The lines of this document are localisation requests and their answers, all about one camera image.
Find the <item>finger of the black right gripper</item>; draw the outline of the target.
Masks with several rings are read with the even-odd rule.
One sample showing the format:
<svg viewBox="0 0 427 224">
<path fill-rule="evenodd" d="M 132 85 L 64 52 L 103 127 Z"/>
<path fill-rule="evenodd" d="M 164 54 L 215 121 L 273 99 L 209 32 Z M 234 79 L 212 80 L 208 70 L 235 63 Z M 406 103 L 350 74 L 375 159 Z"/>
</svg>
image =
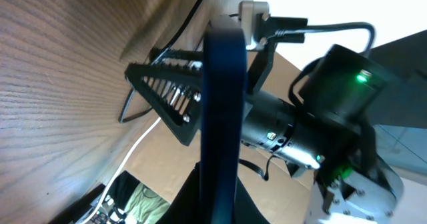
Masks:
<svg viewBox="0 0 427 224">
<path fill-rule="evenodd" d="M 163 59 L 179 59 L 186 61 L 203 61 L 202 51 L 187 51 L 182 49 L 168 49 L 163 51 L 162 49 L 153 48 L 149 52 L 150 61 L 159 61 Z"/>
<path fill-rule="evenodd" d="M 201 119 L 202 70 L 172 64 L 131 63 L 125 70 L 125 78 L 177 140 L 188 146 Z"/>
</svg>

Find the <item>blue smartphone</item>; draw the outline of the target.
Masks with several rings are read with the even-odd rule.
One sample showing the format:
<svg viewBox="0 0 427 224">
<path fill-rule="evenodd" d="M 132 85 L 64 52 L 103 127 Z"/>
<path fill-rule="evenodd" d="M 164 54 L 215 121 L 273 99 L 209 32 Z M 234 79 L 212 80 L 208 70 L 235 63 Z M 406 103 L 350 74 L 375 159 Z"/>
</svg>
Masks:
<svg viewBox="0 0 427 224">
<path fill-rule="evenodd" d="M 246 42 L 235 19 L 211 21 L 203 41 L 199 220 L 232 223 L 246 95 Z"/>
</svg>

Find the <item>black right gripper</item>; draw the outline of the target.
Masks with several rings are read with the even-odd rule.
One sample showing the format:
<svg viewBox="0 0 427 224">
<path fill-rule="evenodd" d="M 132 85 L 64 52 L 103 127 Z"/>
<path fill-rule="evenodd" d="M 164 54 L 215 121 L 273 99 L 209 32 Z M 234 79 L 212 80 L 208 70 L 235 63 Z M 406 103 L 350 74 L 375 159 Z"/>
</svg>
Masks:
<svg viewBox="0 0 427 224">
<path fill-rule="evenodd" d="M 277 42 L 258 51 L 248 70 L 248 88 L 241 144 L 265 151 L 279 151 L 290 139 L 294 107 L 262 90 L 273 67 Z"/>
</svg>

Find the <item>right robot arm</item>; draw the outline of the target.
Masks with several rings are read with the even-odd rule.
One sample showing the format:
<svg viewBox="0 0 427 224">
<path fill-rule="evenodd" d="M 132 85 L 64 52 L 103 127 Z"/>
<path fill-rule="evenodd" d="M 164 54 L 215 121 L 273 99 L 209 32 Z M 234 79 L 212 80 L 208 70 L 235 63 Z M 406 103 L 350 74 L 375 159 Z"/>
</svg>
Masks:
<svg viewBox="0 0 427 224">
<path fill-rule="evenodd" d="M 300 74 L 304 86 L 282 101 L 260 90 L 270 63 L 248 65 L 241 29 L 205 33 L 202 51 L 170 51 L 202 66 L 131 63 L 125 78 L 188 145 L 201 135 L 200 160 L 164 223 L 265 223 L 238 177 L 240 147 L 282 159 L 291 175 L 315 172 L 309 222 L 355 219 L 389 223 L 403 196 L 400 176 L 376 150 L 369 105 L 392 75 L 377 63 L 335 45 Z"/>
</svg>

